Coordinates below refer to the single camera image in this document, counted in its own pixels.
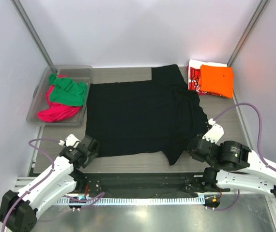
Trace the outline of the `black t-shirt blue logo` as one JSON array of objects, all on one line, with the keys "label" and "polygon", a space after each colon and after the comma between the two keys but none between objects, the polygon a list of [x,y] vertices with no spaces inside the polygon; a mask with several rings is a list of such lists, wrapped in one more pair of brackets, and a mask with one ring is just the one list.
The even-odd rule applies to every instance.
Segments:
[{"label": "black t-shirt blue logo", "polygon": [[175,64],[151,69],[151,80],[91,85],[86,134],[100,157],[163,152],[174,165],[190,141],[207,132],[199,95]]}]

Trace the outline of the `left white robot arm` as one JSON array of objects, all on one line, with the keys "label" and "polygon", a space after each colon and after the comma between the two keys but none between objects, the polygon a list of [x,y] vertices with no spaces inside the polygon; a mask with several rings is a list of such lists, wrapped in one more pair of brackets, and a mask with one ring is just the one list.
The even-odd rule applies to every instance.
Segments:
[{"label": "left white robot arm", "polygon": [[40,216],[58,199],[70,192],[80,193],[87,185],[80,168],[98,155],[99,142],[89,136],[82,140],[73,134],[56,140],[63,149],[51,165],[18,191],[7,191],[0,204],[1,231],[29,232]]}]

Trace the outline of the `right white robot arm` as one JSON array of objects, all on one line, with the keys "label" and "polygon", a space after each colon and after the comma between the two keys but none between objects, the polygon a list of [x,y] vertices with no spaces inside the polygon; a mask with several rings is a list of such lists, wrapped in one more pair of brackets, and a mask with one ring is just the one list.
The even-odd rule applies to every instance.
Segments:
[{"label": "right white robot arm", "polygon": [[209,165],[201,186],[206,191],[239,189],[276,199],[276,163],[236,141],[218,144],[223,135],[223,128],[212,123],[204,135],[197,135],[187,146],[192,159]]}]

